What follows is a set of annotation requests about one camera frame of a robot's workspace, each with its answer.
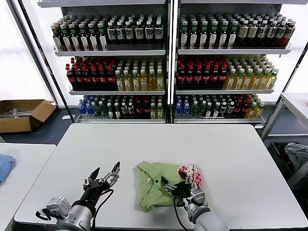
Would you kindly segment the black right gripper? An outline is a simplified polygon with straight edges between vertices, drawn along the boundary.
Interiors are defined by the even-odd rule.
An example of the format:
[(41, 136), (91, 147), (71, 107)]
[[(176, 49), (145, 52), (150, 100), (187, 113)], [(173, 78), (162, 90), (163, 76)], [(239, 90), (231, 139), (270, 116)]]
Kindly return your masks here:
[(181, 199), (188, 198), (191, 196), (191, 188), (194, 185), (193, 177), (194, 171), (187, 171), (185, 172), (185, 182), (182, 181), (180, 183), (172, 185), (169, 184), (168, 180), (162, 176), (162, 187), (164, 191), (168, 192), (169, 194), (172, 194), (173, 196), (179, 197)]

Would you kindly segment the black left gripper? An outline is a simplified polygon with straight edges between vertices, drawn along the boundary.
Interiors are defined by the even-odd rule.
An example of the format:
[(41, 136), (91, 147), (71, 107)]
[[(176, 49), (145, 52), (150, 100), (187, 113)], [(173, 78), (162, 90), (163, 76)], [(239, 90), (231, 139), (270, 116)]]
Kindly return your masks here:
[(109, 190), (119, 179), (120, 162), (118, 161), (105, 177), (96, 180), (99, 171), (100, 167), (96, 168), (89, 177), (84, 179), (84, 193), (79, 202), (81, 205), (86, 206), (89, 209), (95, 209), (101, 194), (104, 191)]

